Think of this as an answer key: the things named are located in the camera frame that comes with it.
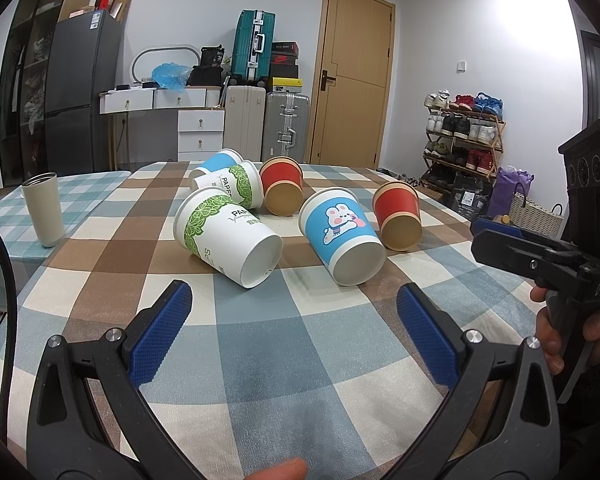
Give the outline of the right hand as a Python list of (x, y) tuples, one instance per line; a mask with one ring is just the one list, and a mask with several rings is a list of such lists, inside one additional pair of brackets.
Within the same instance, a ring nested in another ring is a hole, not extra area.
[[(548, 368), (554, 375), (559, 374), (564, 369), (564, 360), (560, 356), (562, 337), (550, 324), (547, 307), (539, 310), (536, 315), (535, 337), (541, 341)], [(588, 366), (600, 364), (600, 311), (594, 313), (584, 323), (583, 337), (593, 344)]]

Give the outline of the left hand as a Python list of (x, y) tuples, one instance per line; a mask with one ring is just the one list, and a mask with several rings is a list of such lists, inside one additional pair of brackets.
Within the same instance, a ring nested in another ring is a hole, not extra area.
[(308, 470), (308, 464), (302, 458), (294, 457), (256, 471), (245, 480), (304, 480)]

